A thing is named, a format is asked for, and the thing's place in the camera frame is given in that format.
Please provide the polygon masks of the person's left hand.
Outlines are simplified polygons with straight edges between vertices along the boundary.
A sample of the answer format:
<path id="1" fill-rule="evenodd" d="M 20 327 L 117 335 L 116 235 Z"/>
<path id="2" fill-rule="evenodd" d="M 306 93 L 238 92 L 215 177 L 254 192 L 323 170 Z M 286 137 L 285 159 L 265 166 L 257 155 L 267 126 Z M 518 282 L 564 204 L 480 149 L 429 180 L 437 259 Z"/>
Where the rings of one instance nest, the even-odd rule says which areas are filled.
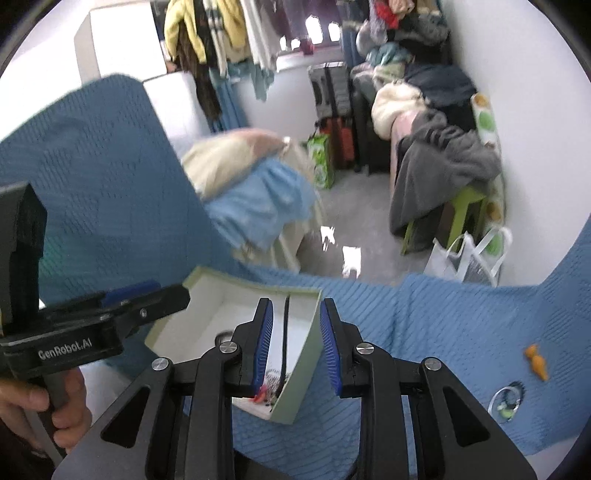
<path id="1" fill-rule="evenodd" d="M 86 386 L 79 368 L 69 370 L 64 378 L 67 402 L 52 413 L 56 428 L 55 443 L 69 453 L 89 430 L 92 414 L 86 404 Z M 46 412 L 50 407 L 48 392 L 39 387 L 12 378 L 1 379 L 1 421 L 34 449 L 41 450 L 25 416 L 26 411 Z"/>

